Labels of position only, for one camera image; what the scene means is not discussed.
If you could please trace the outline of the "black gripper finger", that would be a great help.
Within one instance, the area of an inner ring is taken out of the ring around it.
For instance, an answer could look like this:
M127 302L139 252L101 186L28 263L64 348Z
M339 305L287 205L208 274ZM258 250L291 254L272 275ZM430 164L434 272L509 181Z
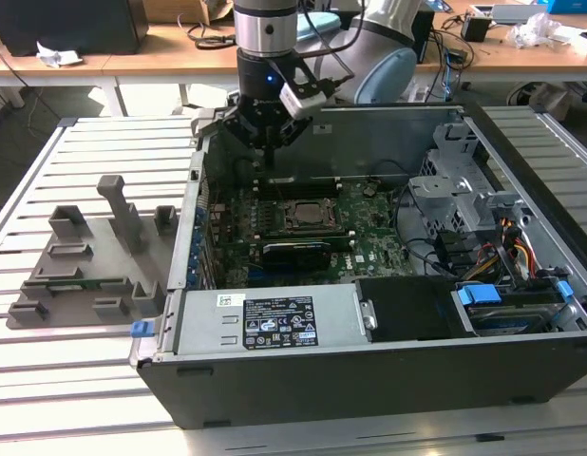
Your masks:
M272 168L272 115L266 106L236 106L224 116L222 124L261 158L264 168Z
M284 112L269 116L269 168L275 168L275 151L290 145L306 128L306 120L293 119Z

